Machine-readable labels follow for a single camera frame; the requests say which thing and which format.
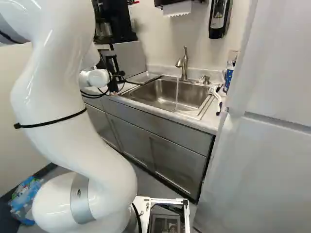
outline black appliance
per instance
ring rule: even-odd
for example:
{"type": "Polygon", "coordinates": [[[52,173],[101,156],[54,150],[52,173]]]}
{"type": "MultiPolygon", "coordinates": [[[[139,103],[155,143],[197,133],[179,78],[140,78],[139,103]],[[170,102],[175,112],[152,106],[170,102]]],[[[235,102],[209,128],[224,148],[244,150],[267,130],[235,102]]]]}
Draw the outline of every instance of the black appliance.
{"type": "Polygon", "coordinates": [[[132,30],[127,0],[92,0],[96,44],[113,44],[138,40],[132,30]]]}

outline white wall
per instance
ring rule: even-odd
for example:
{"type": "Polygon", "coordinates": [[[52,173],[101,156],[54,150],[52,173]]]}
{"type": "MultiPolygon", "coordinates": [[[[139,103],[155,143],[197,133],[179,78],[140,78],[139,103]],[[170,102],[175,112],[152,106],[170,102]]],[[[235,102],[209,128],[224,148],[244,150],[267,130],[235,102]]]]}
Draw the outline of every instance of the white wall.
{"type": "Polygon", "coordinates": [[[174,66],[188,47],[189,67],[222,69],[229,50],[239,50],[250,0],[234,0],[231,23],[224,39],[208,38],[210,4],[192,4],[186,16],[168,18],[154,7],[154,0],[141,0],[130,7],[137,20],[138,37],[143,43],[149,65],[174,66]]]}
{"type": "Polygon", "coordinates": [[[31,54],[30,44],[0,47],[0,196],[49,162],[15,130],[15,116],[10,105],[10,91],[31,54]]]}

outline plastic bag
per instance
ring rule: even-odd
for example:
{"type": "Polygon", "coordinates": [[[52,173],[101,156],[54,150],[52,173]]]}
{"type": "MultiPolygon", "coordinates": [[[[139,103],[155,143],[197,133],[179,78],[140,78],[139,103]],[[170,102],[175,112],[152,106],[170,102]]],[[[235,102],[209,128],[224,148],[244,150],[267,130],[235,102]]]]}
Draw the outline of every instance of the plastic bag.
{"type": "Polygon", "coordinates": [[[42,182],[43,180],[38,180],[34,176],[31,176],[22,182],[12,195],[12,199],[9,202],[11,214],[22,224],[27,226],[33,226],[35,224],[31,207],[42,182]]]}

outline stainless steel sink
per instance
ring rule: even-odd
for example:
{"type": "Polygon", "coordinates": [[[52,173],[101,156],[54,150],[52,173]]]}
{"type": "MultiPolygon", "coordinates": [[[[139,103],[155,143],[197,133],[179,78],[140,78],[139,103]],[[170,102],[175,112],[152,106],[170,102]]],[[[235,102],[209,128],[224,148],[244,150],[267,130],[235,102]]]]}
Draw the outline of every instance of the stainless steel sink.
{"type": "Polygon", "coordinates": [[[176,78],[164,76],[144,86],[131,89],[121,96],[180,115],[201,119],[213,97],[207,93],[209,87],[179,81],[176,105],[176,78]]]}

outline black soap dispenser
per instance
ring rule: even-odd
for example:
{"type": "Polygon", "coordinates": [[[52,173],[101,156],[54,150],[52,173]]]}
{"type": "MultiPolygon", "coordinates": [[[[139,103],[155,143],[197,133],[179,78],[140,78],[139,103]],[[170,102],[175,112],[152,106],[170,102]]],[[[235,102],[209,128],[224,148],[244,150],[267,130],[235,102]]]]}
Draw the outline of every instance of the black soap dispenser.
{"type": "Polygon", "coordinates": [[[209,16],[210,39],[223,38],[228,31],[233,0],[212,0],[209,16]]]}

